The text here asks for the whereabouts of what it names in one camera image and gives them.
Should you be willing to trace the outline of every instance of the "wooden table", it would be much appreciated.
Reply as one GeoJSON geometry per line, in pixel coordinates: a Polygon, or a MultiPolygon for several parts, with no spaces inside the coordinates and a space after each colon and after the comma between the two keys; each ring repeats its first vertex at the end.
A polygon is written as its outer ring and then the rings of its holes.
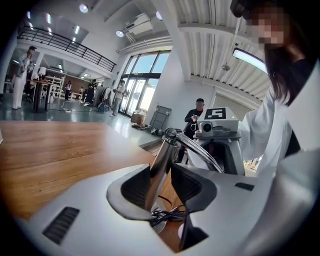
{"type": "Polygon", "coordinates": [[[56,86],[56,84],[49,82],[48,80],[27,80],[29,82],[36,83],[35,89],[34,89],[34,97],[33,97],[33,110],[35,113],[41,113],[43,111],[39,110],[40,105],[40,99],[41,99],[41,93],[42,93],[42,85],[47,85],[48,90],[46,92],[45,96],[45,104],[44,104],[44,111],[48,111],[48,100],[50,97],[50,89],[51,86],[56,86]]]}
{"type": "MultiPolygon", "coordinates": [[[[78,181],[155,158],[102,123],[2,121],[0,128],[1,192],[9,211],[26,220],[78,181]]],[[[169,175],[161,195],[181,204],[169,175]]],[[[167,223],[160,233],[175,252],[180,225],[167,223]]]]}

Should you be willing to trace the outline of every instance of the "woman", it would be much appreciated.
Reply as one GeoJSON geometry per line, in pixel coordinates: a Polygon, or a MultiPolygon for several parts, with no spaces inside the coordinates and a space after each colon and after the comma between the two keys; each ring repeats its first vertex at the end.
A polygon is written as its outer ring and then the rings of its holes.
{"type": "Polygon", "coordinates": [[[22,95],[27,79],[27,69],[32,61],[32,55],[35,50],[35,47],[30,46],[27,53],[19,59],[19,69],[16,73],[12,96],[12,109],[14,110],[21,109],[22,95]]]}
{"type": "Polygon", "coordinates": [[[69,81],[66,85],[65,85],[65,93],[64,93],[64,99],[65,100],[69,100],[69,95],[71,92],[71,81],[69,81]]]}
{"type": "Polygon", "coordinates": [[[272,84],[260,108],[248,112],[239,125],[243,160],[263,155],[259,173],[300,150],[285,111],[307,81],[316,57],[305,30],[279,4],[260,1],[243,16],[264,42],[265,66],[272,84]]]}

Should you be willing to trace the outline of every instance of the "black cable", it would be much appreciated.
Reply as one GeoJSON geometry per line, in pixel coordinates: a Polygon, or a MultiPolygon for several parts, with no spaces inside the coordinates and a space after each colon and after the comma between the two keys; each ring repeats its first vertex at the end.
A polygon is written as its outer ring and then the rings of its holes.
{"type": "Polygon", "coordinates": [[[181,222],[185,219],[186,213],[184,210],[180,209],[180,207],[184,206],[183,204],[173,208],[173,204],[169,199],[161,195],[159,195],[158,197],[169,202],[171,205],[171,210],[157,210],[158,208],[155,208],[151,213],[151,215],[153,216],[153,220],[150,221],[152,227],[158,225],[161,222],[181,222]]]}

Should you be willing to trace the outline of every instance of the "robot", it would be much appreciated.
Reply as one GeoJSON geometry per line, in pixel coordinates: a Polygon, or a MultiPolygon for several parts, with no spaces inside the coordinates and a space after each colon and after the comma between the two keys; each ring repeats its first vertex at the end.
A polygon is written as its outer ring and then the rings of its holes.
{"type": "MultiPolygon", "coordinates": [[[[238,124],[239,120],[229,107],[207,109],[197,121],[198,130],[195,131],[194,139],[195,143],[206,151],[213,151],[211,154],[224,173],[244,176],[238,124]]],[[[190,149],[188,149],[188,164],[209,169],[205,161],[190,149]]]]}

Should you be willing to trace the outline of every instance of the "white camera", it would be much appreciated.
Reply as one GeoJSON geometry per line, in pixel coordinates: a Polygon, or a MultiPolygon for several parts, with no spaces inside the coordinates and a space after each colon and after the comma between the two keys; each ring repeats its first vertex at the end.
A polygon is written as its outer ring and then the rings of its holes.
{"type": "Polygon", "coordinates": [[[225,137],[238,131],[239,120],[229,107],[209,108],[197,120],[195,137],[225,137]]]}

